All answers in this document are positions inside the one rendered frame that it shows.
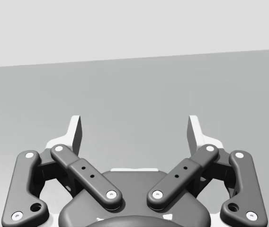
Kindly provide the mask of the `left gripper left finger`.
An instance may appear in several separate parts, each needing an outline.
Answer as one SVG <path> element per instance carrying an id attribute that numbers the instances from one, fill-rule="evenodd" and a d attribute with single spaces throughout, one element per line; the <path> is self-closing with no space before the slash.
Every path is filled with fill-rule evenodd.
<path id="1" fill-rule="evenodd" d="M 40 193 L 46 181 L 57 179 L 72 197 L 86 190 L 104 209 L 122 206 L 121 191 L 87 160 L 78 156 L 82 139 L 81 118 L 71 117 L 65 135 L 47 142 L 42 153 L 18 154 L 6 198 L 1 224 L 4 227 L 38 227 L 50 212 Z"/>

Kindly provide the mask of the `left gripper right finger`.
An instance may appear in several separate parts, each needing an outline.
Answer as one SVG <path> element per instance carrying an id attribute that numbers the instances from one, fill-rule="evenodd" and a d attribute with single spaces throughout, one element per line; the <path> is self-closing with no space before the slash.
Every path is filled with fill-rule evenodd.
<path id="1" fill-rule="evenodd" d="M 213 180 L 220 180 L 229 199 L 220 209 L 220 219 L 231 227 L 266 227 L 268 217 L 249 152 L 227 153 L 221 141 L 203 134 L 196 115 L 188 118 L 187 139 L 191 156 L 177 164 L 147 193 L 147 205 L 163 210 L 187 190 L 193 196 Z"/>

